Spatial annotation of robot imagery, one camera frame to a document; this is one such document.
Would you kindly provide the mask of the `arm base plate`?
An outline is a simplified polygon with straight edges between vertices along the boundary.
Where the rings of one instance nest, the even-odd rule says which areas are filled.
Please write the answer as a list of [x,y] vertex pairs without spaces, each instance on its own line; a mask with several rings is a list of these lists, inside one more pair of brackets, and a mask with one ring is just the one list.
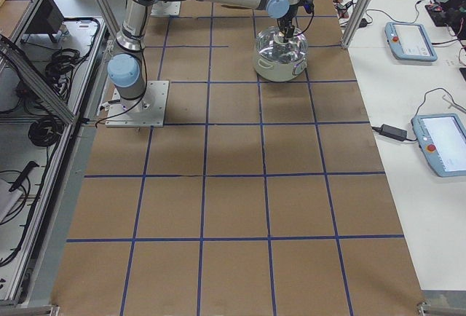
[[156,1],[151,8],[151,17],[177,17],[180,14],[179,1]]
[[149,81],[142,101],[128,111],[137,101],[123,100],[111,104],[106,119],[107,127],[162,127],[169,90],[169,81]]

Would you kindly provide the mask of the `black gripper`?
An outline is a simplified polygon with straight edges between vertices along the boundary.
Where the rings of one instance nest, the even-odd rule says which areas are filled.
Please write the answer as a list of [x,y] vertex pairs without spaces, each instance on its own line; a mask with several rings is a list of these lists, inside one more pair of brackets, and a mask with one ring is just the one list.
[[293,30],[295,28],[293,19],[297,14],[297,6],[289,6],[287,13],[277,19],[277,26],[281,31],[284,31],[285,39],[293,37]]

